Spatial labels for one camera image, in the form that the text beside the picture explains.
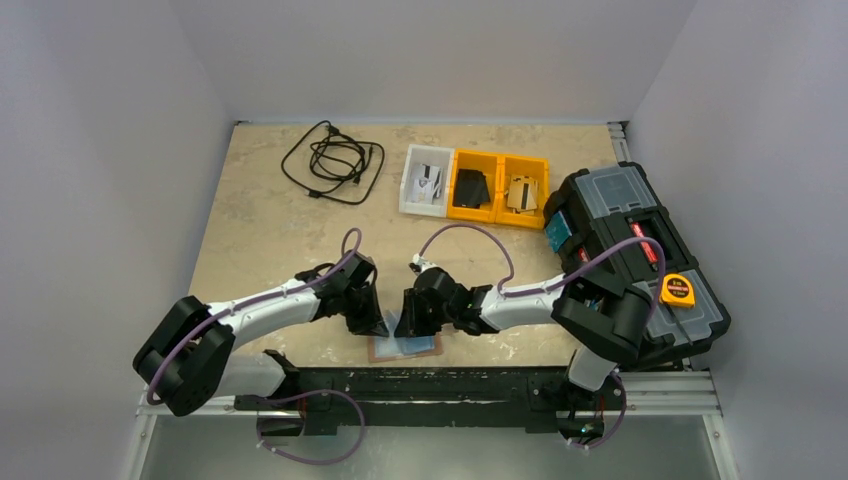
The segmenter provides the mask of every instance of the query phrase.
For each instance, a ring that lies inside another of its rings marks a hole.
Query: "tape measure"
[[[667,273],[663,279],[660,301],[672,307],[692,308],[695,306],[695,289],[683,275]]]

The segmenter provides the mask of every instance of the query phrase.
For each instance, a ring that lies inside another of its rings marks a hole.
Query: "toolbox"
[[[661,303],[648,322],[639,359],[624,368],[642,370],[704,353],[727,332],[727,310],[640,165],[622,162],[577,171],[551,192],[543,211],[548,244],[565,273],[624,239],[651,237],[663,247],[667,273],[678,273],[691,283],[694,307]],[[649,245],[640,244],[615,253],[600,268],[651,293],[657,284],[657,255]]]

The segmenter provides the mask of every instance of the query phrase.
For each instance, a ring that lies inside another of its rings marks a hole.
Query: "beige tabletop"
[[[308,130],[305,125],[235,128],[212,205],[191,294],[203,302],[231,300],[280,285],[295,273],[340,256],[350,227],[364,233],[360,251],[377,263],[377,289],[384,310],[399,311],[403,289],[414,281],[407,264],[424,241],[449,219],[398,213],[398,189],[409,144],[468,148],[547,158],[550,186],[583,167],[615,162],[605,126],[338,125],[357,140],[378,142],[386,163],[371,197],[348,206],[306,196],[280,172],[280,159]],[[315,132],[311,141],[324,135]],[[287,169],[307,185],[326,185],[307,170],[308,145],[292,155]],[[357,199],[370,184],[374,165],[359,186],[339,196]],[[486,225],[507,247],[515,279],[533,283],[562,273],[541,231]],[[453,229],[429,248],[427,258],[470,287],[495,284],[507,272],[498,248],[485,236]],[[443,353],[405,358],[381,366],[562,365],[576,341],[557,325],[516,327],[497,335],[442,333]],[[242,352],[284,351],[298,366],[367,366],[367,337],[348,333],[341,317],[296,325],[245,345]]]

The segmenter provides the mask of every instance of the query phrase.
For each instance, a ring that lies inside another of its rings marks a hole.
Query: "table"
[[[338,125],[357,140],[375,141],[386,150],[386,163],[371,197],[348,206],[309,198],[280,172],[280,160],[309,125],[241,124],[233,132],[190,293],[203,302],[240,298],[277,286],[295,273],[340,256],[350,227],[364,233],[360,250],[379,269],[380,305],[399,311],[403,289],[414,281],[407,264],[424,241],[449,219],[398,212],[398,189],[409,144],[468,148],[547,158],[550,185],[584,167],[616,161],[606,126],[598,125]],[[316,131],[314,140],[324,135]],[[322,186],[307,169],[311,151],[303,145],[287,169],[307,185]],[[340,196],[359,198],[376,165],[358,187],[346,185]],[[562,273],[544,235],[498,225],[487,226],[507,247],[521,285]],[[495,284],[506,275],[500,251],[479,232],[453,229],[436,240],[427,258],[466,286]],[[558,325],[516,327],[498,335],[471,337],[443,332],[441,355],[405,358],[381,366],[563,365],[577,342]],[[351,335],[341,317],[296,325],[251,342],[240,352],[284,351],[297,366],[367,366],[367,338]]]

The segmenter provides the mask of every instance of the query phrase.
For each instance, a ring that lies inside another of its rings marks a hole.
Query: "gray wall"
[[[115,478],[231,124],[165,0],[0,7],[0,478]]]
[[[243,120],[630,118],[695,0],[171,0]]]
[[[744,478],[844,478],[848,3],[700,1],[628,129],[734,324]]]

